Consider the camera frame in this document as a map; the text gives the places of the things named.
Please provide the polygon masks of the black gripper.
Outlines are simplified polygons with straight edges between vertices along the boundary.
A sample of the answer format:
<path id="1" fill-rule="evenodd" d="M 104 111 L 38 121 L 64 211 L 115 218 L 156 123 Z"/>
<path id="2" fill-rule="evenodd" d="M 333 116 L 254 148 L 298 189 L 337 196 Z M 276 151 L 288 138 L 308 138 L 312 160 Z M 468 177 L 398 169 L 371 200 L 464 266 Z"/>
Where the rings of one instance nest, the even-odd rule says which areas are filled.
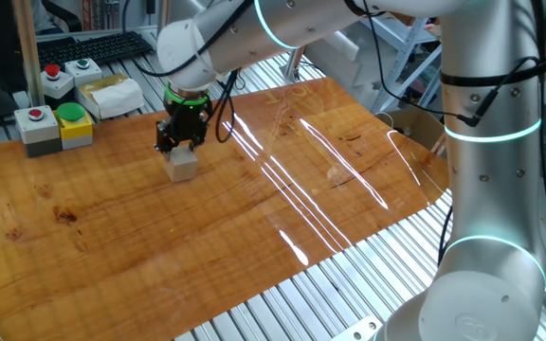
<path id="1" fill-rule="evenodd" d="M 174 142 L 191 140 L 194 151 L 205 143 L 209 126 L 207 104 L 164 104 L 168 117 L 159 120 L 156 125 L 155 149 L 160 153 L 169 153 Z"/>

